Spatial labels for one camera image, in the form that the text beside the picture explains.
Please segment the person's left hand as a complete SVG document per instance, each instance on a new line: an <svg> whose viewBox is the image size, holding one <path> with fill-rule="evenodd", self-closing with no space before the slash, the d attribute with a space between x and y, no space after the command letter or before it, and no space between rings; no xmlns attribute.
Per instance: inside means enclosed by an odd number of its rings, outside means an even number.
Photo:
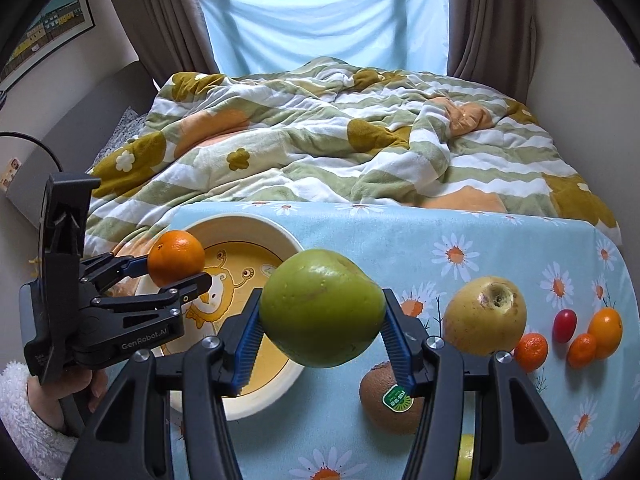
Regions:
<svg viewBox="0 0 640 480"><path fill-rule="evenodd" d="M49 427L62 431L64 415L61 400L66 396L88 388L91 396L88 410L93 413L105 396L108 377L105 370L73 368L65 372L56 382L41 385L39 379L30 376L27 381L27 399L34 413Z"/></svg>

